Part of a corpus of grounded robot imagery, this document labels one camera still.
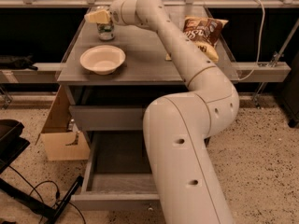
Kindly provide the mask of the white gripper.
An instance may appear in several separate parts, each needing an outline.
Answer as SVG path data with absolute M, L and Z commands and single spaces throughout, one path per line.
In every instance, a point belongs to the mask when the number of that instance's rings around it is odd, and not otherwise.
M 115 0 L 111 3 L 109 11 L 115 24 L 136 25 L 137 23 L 137 18 L 135 17 L 136 0 Z M 87 13 L 84 19 L 89 23 L 110 23 L 109 14 L 105 9 L 98 9 Z

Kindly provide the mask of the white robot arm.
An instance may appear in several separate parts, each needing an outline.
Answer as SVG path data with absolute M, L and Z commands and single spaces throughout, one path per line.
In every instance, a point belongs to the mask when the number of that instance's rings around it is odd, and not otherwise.
M 143 118 L 165 222 L 235 224 L 205 145 L 235 120 L 235 86 L 171 21 L 162 0 L 115 0 L 109 12 L 118 25 L 156 33 L 188 89 L 154 100 Z

